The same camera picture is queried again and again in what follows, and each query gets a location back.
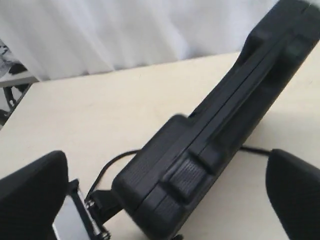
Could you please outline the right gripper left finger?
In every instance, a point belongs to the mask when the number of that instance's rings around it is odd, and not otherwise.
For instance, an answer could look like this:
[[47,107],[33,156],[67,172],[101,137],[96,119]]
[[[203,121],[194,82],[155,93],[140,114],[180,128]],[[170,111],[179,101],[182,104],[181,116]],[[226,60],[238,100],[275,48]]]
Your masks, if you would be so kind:
[[0,238],[46,240],[65,200],[67,158],[55,150],[0,180]]

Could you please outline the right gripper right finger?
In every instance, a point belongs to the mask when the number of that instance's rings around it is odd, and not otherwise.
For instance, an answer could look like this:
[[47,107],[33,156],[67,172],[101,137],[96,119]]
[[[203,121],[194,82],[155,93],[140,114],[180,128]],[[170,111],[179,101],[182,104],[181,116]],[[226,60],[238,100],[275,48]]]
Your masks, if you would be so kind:
[[266,192],[290,240],[320,238],[320,169],[281,149],[266,167]]

